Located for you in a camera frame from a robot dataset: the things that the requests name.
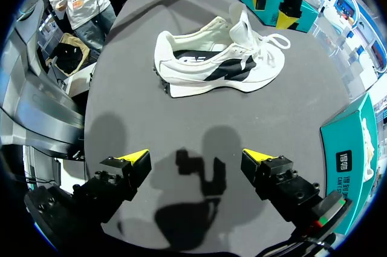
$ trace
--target black stripe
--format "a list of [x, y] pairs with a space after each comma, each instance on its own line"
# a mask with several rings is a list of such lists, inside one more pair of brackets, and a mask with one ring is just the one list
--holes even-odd
[[241, 59], [227, 59], [225, 60], [218, 68], [212, 72], [208, 77], [204, 80], [217, 80], [221, 77], [224, 77], [225, 80], [237, 80], [242, 82], [245, 80], [250, 71], [256, 67], [256, 63], [254, 62], [252, 56], [246, 61], [246, 67], [242, 70]]

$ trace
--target shoe heel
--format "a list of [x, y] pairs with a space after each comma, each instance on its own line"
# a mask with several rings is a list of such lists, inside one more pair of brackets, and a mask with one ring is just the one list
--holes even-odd
[[213, 84], [197, 83], [193, 85], [173, 85], [169, 84], [169, 93], [172, 98], [187, 97], [206, 93], [216, 88]]

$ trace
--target shoelace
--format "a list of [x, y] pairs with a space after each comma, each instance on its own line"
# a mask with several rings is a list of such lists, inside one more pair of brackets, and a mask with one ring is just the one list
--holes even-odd
[[[268, 42], [273, 43], [278, 48], [283, 50], [287, 50], [290, 48], [290, 41], [283, 35], [273, 33], [268, 36], [262, 36], [258, 33], [254, 34], [256, 39], [256, 46], [254, 48], [253, 56], [262, 58], [263, 62], [267, 62], [271, 67], [275, 67], [275, 63], [273, 61], [273, 56], [268, 52], [268, 49], [265, 47], [265, 44]], [[282, 39], [287, 43], [287, 45], [281, 44], [277, 39]]]

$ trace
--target jeans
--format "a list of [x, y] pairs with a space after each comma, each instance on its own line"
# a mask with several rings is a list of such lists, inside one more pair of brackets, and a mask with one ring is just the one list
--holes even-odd
[[75, 29], [75, 34], [90, 49], [100, 53], [114, 21], [115, 13], [110, 4], [104, 11]]

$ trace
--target white sneaker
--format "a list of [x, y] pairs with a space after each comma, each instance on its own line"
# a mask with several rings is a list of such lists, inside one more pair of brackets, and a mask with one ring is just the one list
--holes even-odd
[[[216, 17], [188, 35], [173, 36], [168, 31], [159, 34], [155, 69], [173, 98], [221, 86], [255, 91], [282, 70], [285, 56], [279, 48], [290, 48], [290, 41], [280, 34], [261, 36], [254, 32], [244, 4], [232, 4], [230, 17], [233, 24]], [[287, 45], [280, 44], [276, 37]]]
[[367, 128], [367, 120], [363, 118], [362, 120], [363, 136], [364, 136], [364, 173], [363, 173], [363, 182], [369, 181], [374, 176], [374, 170], [371, 168], [371, 160], [374, 157], [374, 147], [371, 142], [371, 134]]

